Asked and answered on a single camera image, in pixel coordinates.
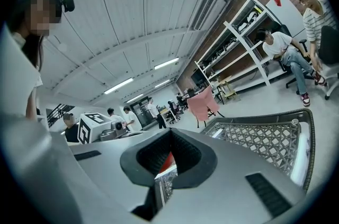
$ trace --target floor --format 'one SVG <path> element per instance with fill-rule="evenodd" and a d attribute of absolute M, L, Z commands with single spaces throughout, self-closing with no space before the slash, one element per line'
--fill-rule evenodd
<path fill-rule="evenodd" d="M 280 113 L 303 108 L 302 102 L 295 91 L 296 83 L 286 89 L 285 84 L 292 77 L 287 76 L 274 82 L 271 86 L 261 86 L 240 93 L 235 100 L 229 100 L 225 105 L 220 103 L 220 113 L 225 117 L 246 117 Z M 311 80 L 306 80 L 311 100 L 309 109 L 313 113 L 316 132 L 316 156 L 309 191 L 324 183 L 337 160 L 339 146 L 339 87 L 336 88 L 328 101 L 324 99 L 324 88 L 315 86 Z M 173 127 L 200 132 L 204 129 L 203 122 L 197 128 L 195 117 L 185 111 L 178 123 Z"/>

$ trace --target fluorescent light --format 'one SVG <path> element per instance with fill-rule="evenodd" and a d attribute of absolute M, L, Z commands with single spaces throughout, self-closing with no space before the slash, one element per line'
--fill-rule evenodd
<path fill-rule="evenodd" d="M 135 99 L 140 98 L 141 96 L 143 96 L 143 94 L 140 94 L 139 96 L 136 96 L 133 99 L 130 99 L 129 101 L 127 101 L 127 102 L 130 103 L 130 102 L 134 101 Z"/>
<path fill-rule="evenodd" d="M 159 86 L 162 86 L 163 84 L 166 84 L 166 83 L 168 83 L 170 80 L 168 79 L 168 80 L 166 80 L 165 82 L 162 82 L 162 83 L 160 83 L 159 85 L 156 85 L 155 86 L 155 88 L 157 88 L 157 87 L 159 87 Z"/>
<path fill-rule="evenodd" d="M 179 60 L 179 57 L 174 58 L 174 59 L 172 59 L 172 60 L 170 60 L 170 61 L 167 61 L 167 62 L 165 62 L 165 63 L 162 63 L 162 64 L 160 64 L 160 65 L 158 65 L 158 66 L 155 66 L 154 69 L 160 69 L 160 68 L 162 68 L 162 67 L 167 66 L 168 64 L 177 62 L 178 60 Z"/>
<path fill-rule="evenodd" d="M 105 91 L 104 93 L 105 93 L 105 94 L 109 94 L 109 93 L 111 93 L 111 92 L 113 92 L 113 91 L 116 91 L 118 88 L 121 88 L 122 86 L 125 86 L 125 85 L 127 85 L 128 83 L 131 83 L 132 81 L 133 81 L 133 78 L 129 78 L 129 79 L 127 79 L 126 81 L 123 81 L 122 83 L 120 83 L 120 84 L 118 84 L 118 85 L 116 85 L 116 86 L 110 88 L 109 90 Z"/>

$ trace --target striped shirt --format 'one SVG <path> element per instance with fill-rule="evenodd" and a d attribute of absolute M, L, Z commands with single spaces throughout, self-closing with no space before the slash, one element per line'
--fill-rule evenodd
<path fill-rule="evenodd" d="M 308 41 L 315 41 L 317 50 L 320 48 L 320 40 L 322 38 L 322 27 L 330 26 L 337 29 L 336 17 L 327 0 L 318 0 L 322 6 L 324 17 L 307 8 L 304 13 L 304 26 Z"/>

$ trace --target hand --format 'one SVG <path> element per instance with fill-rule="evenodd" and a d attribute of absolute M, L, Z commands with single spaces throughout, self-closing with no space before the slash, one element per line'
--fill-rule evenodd
<path fill-rule="evenodd" d="M 320 72 L 323 69 L 322 64 L 318 58 L 311 57 L 311 61 L 315 71 Z"/>
<path fill-rule="evenodd" d="M 303 52 L 303 53 L 302 53 L 302 56 L 305 57 L 305 58 L 306 58 L 306 57 L 310 57 L 309 52 Z"/>

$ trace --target red shoe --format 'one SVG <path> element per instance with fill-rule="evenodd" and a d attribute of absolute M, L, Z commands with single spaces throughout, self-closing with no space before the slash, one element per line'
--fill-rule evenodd
<path fill-rule="evenodd" d="M 324 86 L 325 85 L 325 83 L 326 83 L 326 80 L 325 80 L 325 78 L 323 77 L 323 76 L 321 76 L 319 73 L 315 73 L 315 75 L 313 76 L 313 79 L 315 80 L 315 81 L 317 81 L 317 83 L 318 83 L 318 85 L 319 86 Z"/>
<path fill-rule="evenodd" d="M 302 103 L 305 107 L 309 106 L 311 104 L 311 101 L 309 100 L 308 93 L 302 94 L 300 96 Z"/>

